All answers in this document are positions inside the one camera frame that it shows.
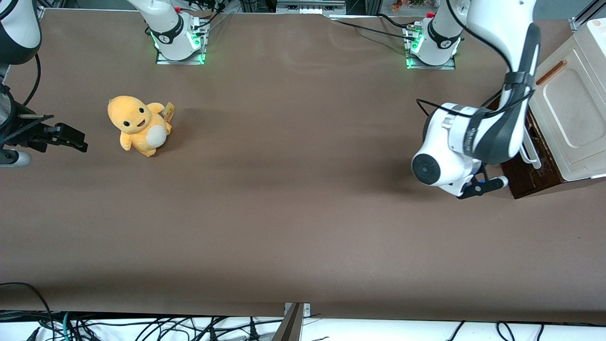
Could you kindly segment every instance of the robotic arm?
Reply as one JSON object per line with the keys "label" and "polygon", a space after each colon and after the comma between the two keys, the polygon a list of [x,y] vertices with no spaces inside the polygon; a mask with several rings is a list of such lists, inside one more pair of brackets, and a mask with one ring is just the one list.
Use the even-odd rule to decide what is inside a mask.
{"label": "robotic arm", "polygon": [[[10,64],[23,64],[34,56],[39,67],[36,54],[42,35],[35,4],[35,0],[0,1],[0,69],[8,68]],[[32,160],[29,153],[6,149],[6,145],[45,152],[48,144],[54,144],[86,152],[87,144],[82,132],[64,123],[53,127],[42,123],[54,116],[38,115],[25,106],[33,92],[21,104],[4,85],[5,73],[0,72],[0,76],[0,168],[28,166]]]}
{"label": "robotic arm", "polygon": [[[501,54],[508,67],[498,110],[445,103],[427,118],[424,143],[412,161],[422,183],[458,198],[507,185],[505,177],[488,179],[484,164],[503,163],[522,147],[541,40],[532,22],[535,1],[443,0],[434,18],[417,23],[423,27],[422,42],[412,52],[427,64],[448,61],[466,22],[470,34]],[[476,178],[480,173],[483,181]]]}
{"label": "robotic arm", "polygon": [[170,1],[127,0],[145,19],[151,30],[156,48],[168,59],[180,61],[200,49],[200,41],[193,39],[203,35],[208,29],[207,22],[189,15],[178,13]]}

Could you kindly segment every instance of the yellow plush toy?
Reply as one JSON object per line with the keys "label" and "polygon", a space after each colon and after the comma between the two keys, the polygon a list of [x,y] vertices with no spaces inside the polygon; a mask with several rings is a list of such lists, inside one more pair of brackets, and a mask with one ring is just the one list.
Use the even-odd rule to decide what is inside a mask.
{"label": "yellow plush toy", "polygon": [[107,113],[120,133],[120,145],[124,150],[134,146],[146,157],[156,155],[156,148],[162,146],[173,128],[170,120],[175,107],[168,103],[166,108],[160,103],[145,105],[131,96],[118,96],[110,100]]}

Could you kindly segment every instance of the table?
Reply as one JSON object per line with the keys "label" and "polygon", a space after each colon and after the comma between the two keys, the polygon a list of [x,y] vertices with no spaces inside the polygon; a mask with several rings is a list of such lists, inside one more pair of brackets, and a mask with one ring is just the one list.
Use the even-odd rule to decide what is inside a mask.
{"label": "table", "polygon": [[[544,59],[571,33],[538,24]],[[415,98],[478,105],[501,85],[504,63],[473,38],[455,71],[407,70],[398,38],[233,15],[206,65],[157,66],[144,28],[136,12],[44,15],[30,107],[89,149],[2,170],[0,281],[35,285],[54,310],[275,316],[311,302],[325,317],[604,321],[606,184],[461,201],[410,171]],[[34,63],[15,67],[15,98],[34,79]],[[126,94],[176,106],[155,158],[119,146],[106,107]],[[10,293],[0,308],[41,309]]]}

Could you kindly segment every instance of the white plush belly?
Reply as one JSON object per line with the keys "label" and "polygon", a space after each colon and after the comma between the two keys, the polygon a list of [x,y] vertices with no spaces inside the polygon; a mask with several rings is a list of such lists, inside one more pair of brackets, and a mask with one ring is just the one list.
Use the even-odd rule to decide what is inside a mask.
{"label": "white plush belly", "polygon": [[166,141],[166,129],[162,126],[152,126],[147,131],[146,139],[150,146],[158,148]]}

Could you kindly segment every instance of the black circular cap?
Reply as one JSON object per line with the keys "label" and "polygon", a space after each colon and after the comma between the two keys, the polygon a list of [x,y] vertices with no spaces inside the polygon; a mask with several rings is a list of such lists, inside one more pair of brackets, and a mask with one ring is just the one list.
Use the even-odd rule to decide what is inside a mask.
{"label": "black circular cap", "polygon": [[433,157],[419,154],[413,160],[413,173],[424,184],[435,184],[440,179],[440,165]]}

